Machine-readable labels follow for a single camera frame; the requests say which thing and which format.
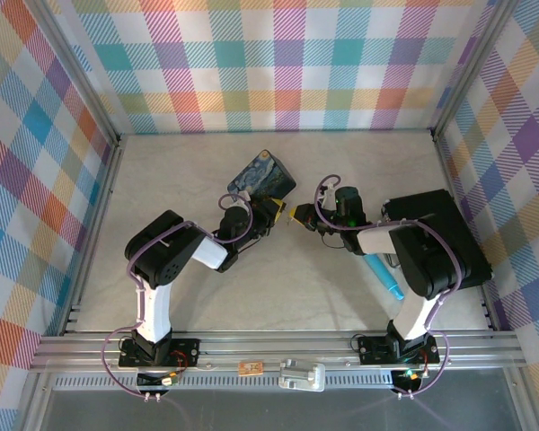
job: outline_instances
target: metal rail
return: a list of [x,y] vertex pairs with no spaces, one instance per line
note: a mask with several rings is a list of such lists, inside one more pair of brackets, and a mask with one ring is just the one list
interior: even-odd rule
[[86,72],[75,56],[74,50],[70,47],[63,31],[59,28],[54,14],[42,0],[26,0],[25,4],[40,29],[44,32],[54,52],[56,52],[56,56],[65,68],[72,84],[80,92],[96,123],[104,132],[104,135],[112,142],[112,145],[118,145],[119,131],[112,124],[98,93],[93,89]]
[[461,103],[465,96],[469,92],[473,81],[477,75],[481,72],[483,65],[487,61],[489,54],[493,50],[495,43],[497,42],[499,35],[505,28],[505,24],[517,8],[519,0],[503,0],[498,1],[493,14],[491,15],[483,34],[477,41],[473,53],[464,71],[457,83],[455,83],[452,93],[449,95],[446,104],[441,112],[441,116],[437,120],[434,127],[434,140],[438,142],[445,134],[449,122],[459,110]]
[[[355,331],[208,331],[177,333],[174,337],[201,340],[198,366],[189,372],[235,372],[237,365],[243,361],[263,361],[266,371],[278,371],[280,362],[286,358],[319,362],[325,365],[327,371],[407,368],[407,365],[360,365],[358,354],[349,345],[355,334]],[[448,369],[525,365],[523,352],[513,332],[461,330],[447,334],[451,346]],[[79,333],[45,337],[38,347],[30,372],[101,371],[100,350],[107,335]],[[366,332],[365,335],[381,336],[384,333]],[[119,338],[112,339],[106,349],[107,360],[115,370],[118,370]],[[445,343],[440,336],[437,337],[437,345],[443,351]],[[152,370],[167,371],[167,368]]]
[[62,307],[62,316],[57,326],[57,334],[64,335],[66,332],[66,326],[69,322],[76,322],[71,317],[75,312],[75,307],[79,307],[82,294],[85,290],[88,277],[90,275],[90,269],[93,263],[93,256],[98,244],[98,236],[102,228],[102,220],[108,210],[110,204],[110,197],[113,192],[114,183],[118,176],[119,165],[124,154],[124,146],[127,142],[127,137],[119,142],[119,146],[112,147],[110,158],[108,161],[108,167],[104,174],[102,181],[102,187],[100,189],[100,196],[96,200],[96,204],[93,208],[92,219],[88,229],[88,234],[84,242],[84,252],[80,256],[77,262],[77,271],[73,275],[72,284],[70,286],[70,294],[68,295],[64,306]]

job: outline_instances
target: aluminum frame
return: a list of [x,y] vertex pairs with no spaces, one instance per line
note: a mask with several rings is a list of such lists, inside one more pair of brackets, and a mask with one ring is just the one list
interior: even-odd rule
[[44,32],[46,39],[56,52],[56,56],[68,73],[70,80],[80,92],[96,123],[102,128],[112,144],[117,146],[120,133],[114,127],[98,93],[93,89],[86,72],[75,56],[75,52],[70,48],[64,33],[60,30],[54,14],[42,0],[24,0],[24,3]]
[[499,35],[505,28],[505,24],[508,22],[509,18],[511,18],[513,15],[518,3],[519,0],[499,0],[495,5],[495,10],[485,24],[485,29],[475,44],[471,57],[461,73],[459,80],[455,83],[453,91],[447,98],[441,115],[437,119],[436,125],[433,128],[433,137],[436,142],[445,134],[449,122],[459,110],[459,107],[469,92],[473,81],[481,72],[483,65],[487,61],[489,54],[493,50],[493,47],[499,38]]
[[[240,362],[261,360],[264,363],[264,376],[268,379],[268,384],[253,383],[254,388],[276,391],[277,384],[273,383],[277,381],[279,364],[286,358],[324,364],[326,375],[329,377],[326,380],[328,387],[372,387],[371,384],[364,386],[363,383],[377,382],[377,387],[386,389],[387,382],[380,380],[379,375],[391,370],[406,369],[407,366],[360,365],[358,353],[349,344],[351,337],[356,333],[350,330],[196,331],[175,333],[174,337],[201,340],[198,366],[190,368],[183,377],[184,380],[188,379],[188,382],[183,384],[185,389],[207,386],[209,389],[227,390],[225,378],[237,377],[236,370]],[[384,335],[383,332],[367,331],[363,334]],[[18,429],[31,431],[40,429],[52,391],[91,390],[93,386],[94,389],[119,390],[104,373],[100,360],[100,350],[107,335],[108,333],[102,332],[76,333],[42,339],[24,388],[22,399],[28,401],[28,409],[20,415]],[[119,334],[110,340],[107,360],[112,371],[124,383],[132,384],[137,370],[119,370],[117,367],[118,343],[123,335],[126,334]],[[447,370],[503,368],[513,376],[526,364],[514,332],[459,330],[449,331],[447,336],[451,346]],[[437,345],[440,348],[445,346],[441,336],[437,336]],[[438,367],[439,365],[431,365],[429,368]],[[156,367],[152,368],[152,371],[166,372],[168,369]],[[247,386],[237,384],[232,387],[237,390],[251,389]],[[519,405],[516,404],[516,409],[520,412],[519,419],[524,429],[539,429],[535,424],[537,416],[531,405],[522,403],[522,399],[514,398],[514,400],[520,402]]]
[[539,397],[526,366],[505,368],[505,379],[524,430],[539,431]]
[[90,275],[90,268],[92,267],[93,257],[96,252],[96,246],[98,244],[98,237],[102,228],[102,220],[106,215],[108,206],[110,204],[111,194],[114,190],[114,184],[118,176],[119,166],[124,154],[124,147],[128,141],[128,137],[121,139],[115,147],[110,150],[108,168],[104,174],[102,181],[102,187],[100,189],[100,197],[97,199],[93,209],[93,216],[90,223],[90,229],[86,240],[84,242],[84,252],[80,256],[77,262],[77,270],[72,278],[72,284],[70,285],[70,295],[68,300],[64,304],[61,316],[64,316],[57,327],[57,334],[64,335],[66,333],[66,326],[68,323],[76,322],[77,317],[73,314],[76,310],[79,310],[79,303],[82,300],[82,294],[84,293],[88,277]]

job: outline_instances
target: plaid wall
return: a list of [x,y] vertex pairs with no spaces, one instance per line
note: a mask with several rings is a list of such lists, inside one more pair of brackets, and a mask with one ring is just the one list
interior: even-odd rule
[[117,129],[162,133],[427,128],[493,0],[49,2]]
[[22,0],[0,0],[0,430],[56,328],[109,151]]
[[451,76],[449,76],[449,81],[447,81],[446,89],[441,94],[441,98],[439,99],[439,102],[437,104],[437,109],[433,113],[433,116],[431,117],[430,125],[433,127],[437,124],[437,121],[439,120],[439,117],[441,116],[441,113],[443,112],[443,108],[445,107],[446,102],[449,100],[449,97],[451,95],[451,92],[459,82],[459,78],[461,77],[461,73],[465,69],[465,65],[467,64],[467,61],[473,56],[473,52],[475,51],[475,48],[477,47],[477,42],[479,41],[480,36],[483,33],[483,30],[485,30],[485,27],[487,26],[489,19],[491,18],[493,11],[495,9],[495,5],[499,2],[499,0],[488,0],[487,5],[483,9],[482,15],[479,18],[479,21],[475,25],[475,28],[473,29],[473,32],[471,34],[471,37],[469,40],[467,40],[467,45],[465,45],[464,51],[457,60],[457,64],[455,65],[455,69]]
[[489,290],[539,394],[539,0],[522,0],[443,144],[465,217],[494,266]]

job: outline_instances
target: marble surface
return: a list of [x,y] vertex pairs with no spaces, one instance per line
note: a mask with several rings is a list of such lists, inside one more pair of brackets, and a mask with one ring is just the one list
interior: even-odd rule
[[[128,240],[168,208],[216,229],[223,217],[218,197],[264,148],[296,179],[285,199],[290,207],[311,201],[329,173],[359,188],[372,221],[388,198],[446,187],[423,131],[131,136],[76,329],[134,323],[136,294],[123,255]],[[405,293],[401,273],[395,275]],[[225,274],[191,261],[176,279],[170,311],[176,330],[384,330],[400,306],[360,257],[324,247],[319,234],[283,215]],[[434,327],[486,329],[478,290],[458,292]]]

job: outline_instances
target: purple cable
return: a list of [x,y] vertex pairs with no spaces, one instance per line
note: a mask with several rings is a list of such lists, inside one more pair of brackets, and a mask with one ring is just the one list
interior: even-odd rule
[[123,328],[118,328],[118,329],[114,330],[112,333],[110,333],[104,339],[104,342],[102,344],[102,349],[100,351],[100,353],[102,355],[102,365],[103,365],[104,369],[106,370],[106,373],[112,379],[112,381],[114,381],[121,389],[123,389],[127,393],[129,393],[131,395],[134,395],[136,397],[139,397],[139,398],[143,398],[143,399],[146,398],[146,396],[143,395],[142,393],[140,393],[139,391],[134,391],[134,390],[130,389],[128,386],[121,383],[118,380],[118,378],[113,374],[113,372],[110,370],[110,367],[108,366],[108,363],[106,362],[106,347],[110,343],[110,339],[112,337],[114,337],[116,334],[118,334],[119,332],[126,332],[126,331],[136,330],[140,326],[142,326],[142,324],[144,323],[145,312],[146,312],[145,309],[144,309],[144,306],[145,306],[145,303],[146,303],[146,298],[144,297],[144,292],[145,292],[146,289],[144,288],[144,283],[142,282],[140,277],[136,276],[134,274],[134,272],[132,271],[135,263],[140,258],[140,256],[142,254],[144,254],[152,246],[157,244],[159,241],[163,240],[166,236],[169,236],[172,233],[174,233],[176,231],[179,231],[181,228],[184,228],[184,227],[195,226],[198,229],[200,229],[200,231],[205,233],[208,236],[208,238],[210,238],[213,241],[215,241],[217,243],[220,243],[220,244],[229,244],[231,242],[236,242],[236,241],[241,240],[250,231],[250,229],[252,228],[252,224],[253,224],[252,206],[250,205],[250,203],[244,197],[242,197],[240,195],[236,195],[234,193],[226,193],[224,196],[222,196],[217,201],[217,204],[219,205],[220,208],[226,210],[226,208],[222,206],[222,200],[225,199],[225,198],[228,198],[228,197],[229,198],[230,197],[236,197],[236,198],[241,199],[248,208],[249,215],[250,215],[250,222],[248,223],[248,227],[245,230],[245,232],[242,233],[241,235],[239,235],[239,236],[237,236],[235,238],[232,238],[231,240],[220,240],[220,239],[216,238],[214,235],[212,235],[210,232],[205,231],[204,229],[202,229],[199,226],[196,226],[193,222],[186,221],[186,222],[183,222],[183,223],[180,223],[180,224],[177,224],[177,225],[171,227],[167,231],[164,231],[164,232],[160,233],[154,239],[152,239],[151,241],[147,242],[142,247],[140,247],[140,249],[136,253],[134,253],[134,256],[132,256],[132,258],[129,260],[128,265],[126,266],[126,273],[128,274],[128,277],[130,277],[137,286],[136,291],[137,291],[138,303],[139,303],[139,315],[137,316],[137,323],[135,325],[132,325],[132,326],[125,326]]
[[[437,382],[439,377],[441,377],[441,374],[443,374],[443,372],[445,371],[446,364],[447,364],[447,362],[449,360],[449,341],[447,340],[446,333],[442,332],[442,331],[439,331],[439,330],[431,330],[430,327],[431,327],[431,323],[435,319],[435,316],[437,315],[437,312],[439,311],[439,308],[441,307],[441,305],[443,305],[443,303],[446,301],[446,299],[449,296],[451,296],[452,294],[454,294],[459,289],[459,287],[461,286],[461,282],[463,281],[463,272],[461,270],[461,265],[459,263],[459,259],[453,253],[453,250],[451,250],[451,247],[449,247],[446,240],[444,240],[443,237],[441,235],[439,235],[439,233],[437,233],[432,228],[430,228],[429,226],[427,226],[426,224],[423,224],[422,222],[420,222],[418,220],[401,220],[401,221],[392,221],[392,222],[382,222],[382,223],[378,223],[378,224],[368,224],[366,226],[356,226],[356,227],[336,226],[335,224],[331,223],[322,214],[322,209],[320,208],[320,206],[318,204],[318,198],[319,198],[319,195],[320,195],[320,191],[322,190],[322,186],[329,179],[335,179],[336,180],[336,182],[333,184],[333,187],[335,187],[335,186],[337,186],[338,184],[341,183],[341,177],[339,175],[337,175],[337,174],[332,174],[332,175],[328,175],[327,177],[325,177],[319,183],[319,185],[317,186],[317,189],[315,189],[314,206],[315,206],[315,212],[317,213],[317,215],[330,228],[337,229],[339,231],[365,231],[365,230],[368,230],[368,229],[376,229],[377,227],[397,226],[397,225],[400,225],[400,224],[401,225],[403,225],[403,224],[414,224],[414,225],[417,225],[418,227],[420,227],[421,229],[423,229],[425,232],[429,233],[433,238],[435,238],[436,241],[439,242],[441,247],[443,247],[443,249],[446,251],[447,256],[449,257],[449,259],[451,259],[451,262],[453,263],[453,266],[454,266],[454,269],[455,269],[455,277],[456,277],[455,284],[449,290],[449,292],[442,294],[437,299],[435,305],[433,305],[433,308],[431,308],[431,311],[428,314],[428,318],[425,320],[425,323],[424,323],[425,329],[427,330],[427,332],[430,335],[439,334],[439,335],[441,335],[441,337],[443,337],[443,340],[444,340],[445,345],[446,345],[446,355],[445,355],[445,357],[443,359],[443,362],[442,362],[441,366],[439,367],[439,370],[437,371],[436,376],[431,380],[431,382],[429,382],[429,384],[427,386],[425,386],[424,388],[419,389],[418,391],[412,392],[411,394],[413,394],[413,393],[415,393],[415,394],[423,393],[426,390],[430,389],[433,385],[435,385],[435,383]],[[404,391],[404,390],[402,390],[400,388],[395,388],[395,389],[397,391],[400,391],[401,393],[409,394],[409,392]]]

